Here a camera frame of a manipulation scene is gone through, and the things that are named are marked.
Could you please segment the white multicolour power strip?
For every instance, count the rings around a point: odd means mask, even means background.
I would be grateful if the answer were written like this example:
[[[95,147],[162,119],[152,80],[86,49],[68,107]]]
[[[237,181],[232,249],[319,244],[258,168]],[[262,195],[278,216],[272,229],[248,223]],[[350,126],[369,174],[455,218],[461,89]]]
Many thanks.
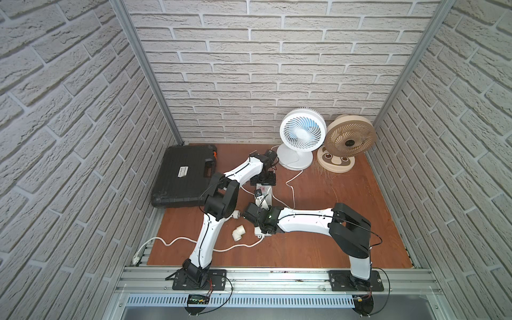
[[[264,238],[263,228],[261,226],[260,214],[262,210],[269,210],[272,206],[272,186],[270,185],[256,185],[255,189],[255,204],[258,206],[257,210],[257,227],[255,227],[255,235],[262,239]]]

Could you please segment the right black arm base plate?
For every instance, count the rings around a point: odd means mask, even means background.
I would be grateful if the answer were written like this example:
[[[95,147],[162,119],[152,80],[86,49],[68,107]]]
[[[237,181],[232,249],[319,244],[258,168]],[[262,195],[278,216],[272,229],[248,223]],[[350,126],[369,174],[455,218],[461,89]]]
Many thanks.
[[[328,271],[332,291],[346,292],[384,292],[384,286],[378,271],[372,270],[370,278],[363,280],[352,276],[350,270]]]

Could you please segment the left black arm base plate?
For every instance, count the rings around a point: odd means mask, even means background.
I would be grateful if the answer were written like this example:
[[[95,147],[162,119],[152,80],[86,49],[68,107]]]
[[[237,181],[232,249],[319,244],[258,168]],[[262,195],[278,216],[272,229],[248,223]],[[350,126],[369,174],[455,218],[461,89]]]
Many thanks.
[[[190,275],[184,269],[178,269],[173,275],[174,291],[223,291],[227,282],[226,269],[210,269],[199,277]]]

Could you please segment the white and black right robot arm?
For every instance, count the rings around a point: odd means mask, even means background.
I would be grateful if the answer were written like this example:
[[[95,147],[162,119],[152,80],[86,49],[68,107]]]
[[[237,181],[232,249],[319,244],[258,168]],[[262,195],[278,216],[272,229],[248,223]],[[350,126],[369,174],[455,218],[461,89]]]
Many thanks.
[[[251,203],[241,214],[262,234],[291,232],[318,233],[331,237],[349,256],[351,276],[361,281],[371,277],[371,222],[344,203],[322,210],[299,210]]]

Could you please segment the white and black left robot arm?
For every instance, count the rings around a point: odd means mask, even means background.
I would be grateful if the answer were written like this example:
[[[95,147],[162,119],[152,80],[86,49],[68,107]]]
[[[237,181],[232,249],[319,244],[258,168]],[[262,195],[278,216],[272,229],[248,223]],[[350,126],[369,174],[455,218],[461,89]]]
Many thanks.
[[[206,284],[212,255],[223,224],[234,212],[239,189],[253,177],[266,175],[277,163],[277,153],[253,152],[238,167],[225,173],[215,173],[208,188],[199,196],[203,208],[203,225],[192,254],[183,263],[188,279],[199,287]]]

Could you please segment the white pipe elbow fitting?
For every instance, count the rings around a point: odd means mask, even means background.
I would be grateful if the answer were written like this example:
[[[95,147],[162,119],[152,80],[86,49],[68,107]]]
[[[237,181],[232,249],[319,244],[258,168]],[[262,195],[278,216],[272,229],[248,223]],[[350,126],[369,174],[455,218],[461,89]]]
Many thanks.
[[[240,241],[246,234],[246,230],[243,225],[236,227],[232,232],[232,237],[235,242]]]

